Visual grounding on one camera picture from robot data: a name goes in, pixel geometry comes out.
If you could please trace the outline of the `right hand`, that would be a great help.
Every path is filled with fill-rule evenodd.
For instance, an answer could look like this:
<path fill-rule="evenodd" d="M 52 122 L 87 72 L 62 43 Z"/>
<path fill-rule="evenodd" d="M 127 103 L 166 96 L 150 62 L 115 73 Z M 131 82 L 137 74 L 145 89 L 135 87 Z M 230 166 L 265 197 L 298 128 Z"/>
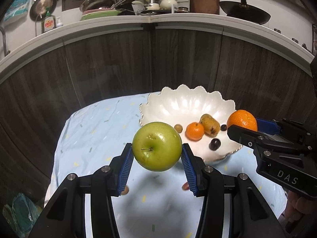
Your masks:
<path fill-rule="evenodd" d="M 300 195 L 288 191 L 287 204 L 284 217 L 289 222 L 297 221 L 302 214 L 313 214 L 316 212 L 316 201 L 311 201 Z"/>

